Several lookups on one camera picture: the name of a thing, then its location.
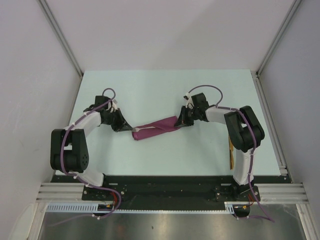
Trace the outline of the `magenta satin napkin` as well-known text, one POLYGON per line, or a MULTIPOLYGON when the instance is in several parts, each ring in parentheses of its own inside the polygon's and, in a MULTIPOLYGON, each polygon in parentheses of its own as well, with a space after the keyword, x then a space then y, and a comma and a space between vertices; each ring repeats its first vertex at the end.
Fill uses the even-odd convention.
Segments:
POLYGON ((165 133, 170 133, 179 130, 179 127, 174 127, 174 124, 178 118, 176 116, 167 117, 149 124, 137 126, 138 128, 154 127, 154 129, 142 130, 139 132, 131 132, 131 135, 135 141, 140 141, 162 135, 165 133))

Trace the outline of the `gold butter knife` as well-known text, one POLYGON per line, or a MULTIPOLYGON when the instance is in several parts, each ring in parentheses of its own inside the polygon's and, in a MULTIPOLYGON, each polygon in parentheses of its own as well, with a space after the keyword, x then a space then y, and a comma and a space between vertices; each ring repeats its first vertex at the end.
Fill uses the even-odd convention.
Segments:
POLYGON ((234 146, 232 144, 230 136, 228 137, 228 147, 229 147, 229 168, 234 169, 234 146))

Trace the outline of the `silver metal fork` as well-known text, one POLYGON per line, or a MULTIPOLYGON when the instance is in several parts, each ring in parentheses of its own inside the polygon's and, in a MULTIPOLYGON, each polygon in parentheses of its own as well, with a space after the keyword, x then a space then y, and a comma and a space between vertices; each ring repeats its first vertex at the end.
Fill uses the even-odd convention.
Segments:
POLYGON ((137 133, 139 131, 144 131, 144 130, 150 130, 150 129, 154 129, 155 127, 153 126, 147 126, 147 127, 135 127, 133 129, 133 132, 137 133))

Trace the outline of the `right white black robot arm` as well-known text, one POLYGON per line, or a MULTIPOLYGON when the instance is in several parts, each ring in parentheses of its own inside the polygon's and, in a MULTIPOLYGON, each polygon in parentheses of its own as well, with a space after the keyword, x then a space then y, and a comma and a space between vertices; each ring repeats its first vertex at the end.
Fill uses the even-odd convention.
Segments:
POLYGON ((175 122, 176 128, 190 127, 194 121, 220 123, 226 126, 231 144, 236 149, 231 196, 242 201, 249 194, 247 186, 253 186, 253 165, 255 150, 265 138, 265 132, 253 109, 246 105, 241 108, 209 105, 205 95, 185 95, 186 104, 181 107, 175 122))

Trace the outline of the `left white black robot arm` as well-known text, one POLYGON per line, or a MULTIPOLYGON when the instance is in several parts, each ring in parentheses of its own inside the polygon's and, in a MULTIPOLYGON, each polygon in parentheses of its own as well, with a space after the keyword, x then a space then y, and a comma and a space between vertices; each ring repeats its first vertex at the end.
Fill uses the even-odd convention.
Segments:
POLYGON ((110 196, 111 188, 104 184, 104 174, 89 167, 87 137, 100 125, 108 125, 114 132, 132 131, 117 107, 116 101, 97 95, 94 104, 83 111, 74 123, 62 129, 54 129, 50 140, 50 166, 55 171, 94 186, 93 194, 100 200, 110 196))

